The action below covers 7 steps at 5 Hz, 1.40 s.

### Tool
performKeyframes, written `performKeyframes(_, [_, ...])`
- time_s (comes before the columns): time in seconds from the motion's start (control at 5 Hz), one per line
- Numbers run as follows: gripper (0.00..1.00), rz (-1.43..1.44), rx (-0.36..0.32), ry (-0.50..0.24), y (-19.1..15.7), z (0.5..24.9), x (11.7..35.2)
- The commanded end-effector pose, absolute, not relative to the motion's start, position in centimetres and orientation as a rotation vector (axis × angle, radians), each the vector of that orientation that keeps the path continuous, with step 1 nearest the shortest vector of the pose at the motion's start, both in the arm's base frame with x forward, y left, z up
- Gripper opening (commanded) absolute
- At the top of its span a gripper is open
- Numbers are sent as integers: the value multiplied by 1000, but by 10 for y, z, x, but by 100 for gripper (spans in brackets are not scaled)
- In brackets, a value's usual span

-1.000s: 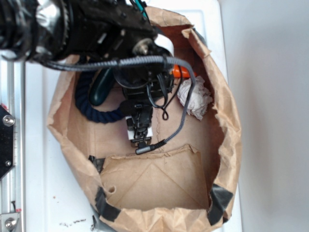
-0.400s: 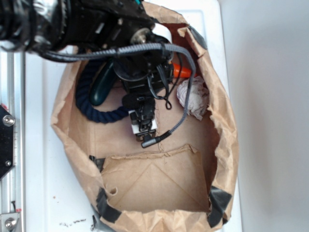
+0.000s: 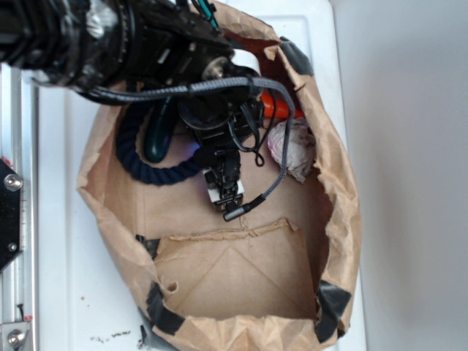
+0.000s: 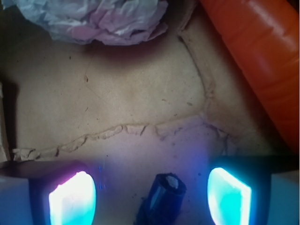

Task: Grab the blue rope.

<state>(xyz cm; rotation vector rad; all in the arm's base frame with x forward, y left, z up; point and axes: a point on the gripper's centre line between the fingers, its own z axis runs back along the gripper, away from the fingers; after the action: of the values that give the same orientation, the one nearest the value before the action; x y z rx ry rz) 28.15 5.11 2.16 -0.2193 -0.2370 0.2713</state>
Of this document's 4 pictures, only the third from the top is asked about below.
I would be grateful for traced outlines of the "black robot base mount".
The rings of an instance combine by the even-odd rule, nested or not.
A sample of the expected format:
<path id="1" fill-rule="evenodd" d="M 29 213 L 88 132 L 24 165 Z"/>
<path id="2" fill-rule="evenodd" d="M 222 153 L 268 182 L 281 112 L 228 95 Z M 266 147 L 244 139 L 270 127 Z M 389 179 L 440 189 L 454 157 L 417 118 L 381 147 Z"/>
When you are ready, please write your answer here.
<path id="1" fill-rule="evenodd" d="M 23 179 L 1 158 L 1 273 L 20 253 L 21 190 Z"/>

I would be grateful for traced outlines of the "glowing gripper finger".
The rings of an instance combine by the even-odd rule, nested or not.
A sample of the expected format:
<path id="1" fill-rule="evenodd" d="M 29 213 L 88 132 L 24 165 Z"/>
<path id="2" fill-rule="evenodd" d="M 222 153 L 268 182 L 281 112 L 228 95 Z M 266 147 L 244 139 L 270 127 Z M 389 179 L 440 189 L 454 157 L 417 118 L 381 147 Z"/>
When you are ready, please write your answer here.
<path id="1" fill-rule="evenodd" d="M 216 166 L 219 200 L 218 211 L 232 211 L 242 203 L 238 181 L 241 174 L 241 156 L 238 151 L 229 150 L 221 155 Z"/>
<path id="2" fill-rule="evenodd" d="M 216 182 L 216 176 L 211 168 L 204 169 L 203 175 L 205 178 L 208 196 L 212 203 L 219 201 L 219 190 Z"/>

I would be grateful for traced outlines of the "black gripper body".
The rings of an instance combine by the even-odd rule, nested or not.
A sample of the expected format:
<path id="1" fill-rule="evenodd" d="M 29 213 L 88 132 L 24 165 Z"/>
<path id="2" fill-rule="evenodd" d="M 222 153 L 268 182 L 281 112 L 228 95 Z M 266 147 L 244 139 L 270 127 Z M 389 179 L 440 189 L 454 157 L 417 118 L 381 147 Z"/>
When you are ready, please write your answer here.
<path id="1" fill-rule="evenodd" d="M 246 58 L 206 58 L 195 65 L 191 77 L 210 83 L 212 90 L 179 99 L 178 111 L 200 146 L 193 156 L 198 167 L 216 170 L 220 156 L 229 150 L 259 151 L 263 125 L 263 104 L 259 98 L 263 90 L 254 86 L 222 88 L 219 85 L 227 78 L 259 76 L 260 65 L 252 54 Z"/>

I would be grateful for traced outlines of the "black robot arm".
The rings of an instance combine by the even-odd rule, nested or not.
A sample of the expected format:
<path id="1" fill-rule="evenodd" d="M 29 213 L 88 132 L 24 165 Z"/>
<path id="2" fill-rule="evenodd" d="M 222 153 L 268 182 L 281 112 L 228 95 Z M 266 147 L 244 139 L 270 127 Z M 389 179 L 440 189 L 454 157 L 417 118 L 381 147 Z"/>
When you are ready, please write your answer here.
<path id="1" fill-rule="evenodd" d="M 157 186 L 204 172 L 226 220 L 245 214 L 241 152 L 260 87 L 233 62 L 207 1 L 3 1 L 1 61 L 43 86 L 126 105 L 118 160 Z"/>

